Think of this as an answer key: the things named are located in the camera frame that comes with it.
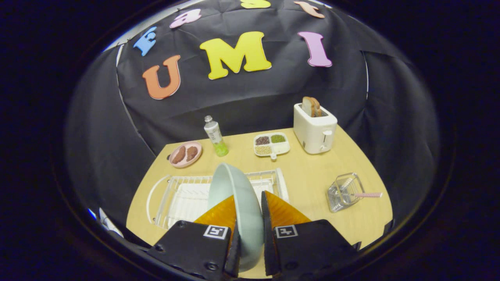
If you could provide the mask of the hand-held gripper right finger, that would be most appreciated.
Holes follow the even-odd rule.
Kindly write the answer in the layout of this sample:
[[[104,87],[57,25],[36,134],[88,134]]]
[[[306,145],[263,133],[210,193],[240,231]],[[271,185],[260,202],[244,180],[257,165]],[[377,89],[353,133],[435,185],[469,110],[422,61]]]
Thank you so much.
[[[326,219],[312,221],[268,191],[261,193],[264,264],[273,279],[328,279],[358,254]]]

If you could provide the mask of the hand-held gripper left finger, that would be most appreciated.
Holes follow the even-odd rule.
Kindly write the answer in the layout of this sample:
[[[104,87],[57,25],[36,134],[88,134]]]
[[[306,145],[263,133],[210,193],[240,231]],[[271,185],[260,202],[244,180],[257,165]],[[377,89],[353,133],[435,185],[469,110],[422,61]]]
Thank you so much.
[[[241,238],[234,196],[224,199],[195,222],[176,222],[147,254],[199,279],[237,278]]]

